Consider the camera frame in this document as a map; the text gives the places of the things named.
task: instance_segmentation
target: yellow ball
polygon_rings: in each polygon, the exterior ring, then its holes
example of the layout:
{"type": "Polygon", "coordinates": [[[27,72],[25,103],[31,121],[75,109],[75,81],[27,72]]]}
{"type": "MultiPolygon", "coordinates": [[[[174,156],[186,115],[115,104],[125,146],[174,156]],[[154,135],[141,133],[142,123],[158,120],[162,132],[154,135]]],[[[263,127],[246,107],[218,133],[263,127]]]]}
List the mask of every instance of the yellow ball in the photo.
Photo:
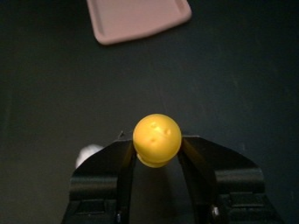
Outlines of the yellow ball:
{"type": "Polygon", "coordinates": [[[135,126],[134,145],[138,158],[150,167],[165,166],[182,146],[182,131],[167,115],[149,115],[135,126]]]}

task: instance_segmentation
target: pink object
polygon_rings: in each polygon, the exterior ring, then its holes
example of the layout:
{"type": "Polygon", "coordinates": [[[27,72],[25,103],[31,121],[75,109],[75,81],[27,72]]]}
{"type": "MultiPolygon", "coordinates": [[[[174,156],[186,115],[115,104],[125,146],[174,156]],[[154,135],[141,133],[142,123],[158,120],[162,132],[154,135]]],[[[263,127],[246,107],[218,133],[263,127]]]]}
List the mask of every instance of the pink object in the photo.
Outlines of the pink object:
{"type": "Polygon", "coordinates": [[[187,0],[87,0],[97,40],[111,45],[149,37],[190,20],[187,0]]]}

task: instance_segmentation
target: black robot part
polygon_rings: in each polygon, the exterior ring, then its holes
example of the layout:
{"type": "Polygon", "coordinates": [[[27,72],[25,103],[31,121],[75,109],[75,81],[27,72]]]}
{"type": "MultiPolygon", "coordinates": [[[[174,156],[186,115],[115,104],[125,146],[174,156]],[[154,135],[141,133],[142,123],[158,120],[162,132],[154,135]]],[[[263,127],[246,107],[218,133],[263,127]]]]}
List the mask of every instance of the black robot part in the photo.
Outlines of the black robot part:
{"type": "MultiPolygon", "coordinates": [[[[283,223],[250,159],[198,136],[183,137],[178,157],[195,223],[283,223]]],[[[130,223],[135,162],[131,139],[115,141],[87,159],[71,177],[62,224],[130,223]]]]}

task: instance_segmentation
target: table surface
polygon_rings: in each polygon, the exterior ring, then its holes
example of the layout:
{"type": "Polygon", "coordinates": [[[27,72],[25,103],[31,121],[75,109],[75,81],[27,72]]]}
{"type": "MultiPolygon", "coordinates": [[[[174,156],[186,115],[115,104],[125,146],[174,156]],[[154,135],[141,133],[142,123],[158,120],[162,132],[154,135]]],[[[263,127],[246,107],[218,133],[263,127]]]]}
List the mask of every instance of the table surface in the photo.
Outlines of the table surface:
{"type": "MultiPolygon", "coordinates": [[[[86,1],[0,1],[2,223],[61,223],[81,149],[111,144],[153,113],[255,161],[285,222],[299,220],[299,2],[190,5],[187,24],[103,46],[86,1]]],[[[150,194],[134,195],[134,205],[149,201],[135,223],[175,223],[175,209],[151,210],[151,177],[181,180],[177,162],[154,174],[138,165],[150,194]]],[[[183,182],[165,187],[183,223],[183,182]]]]}

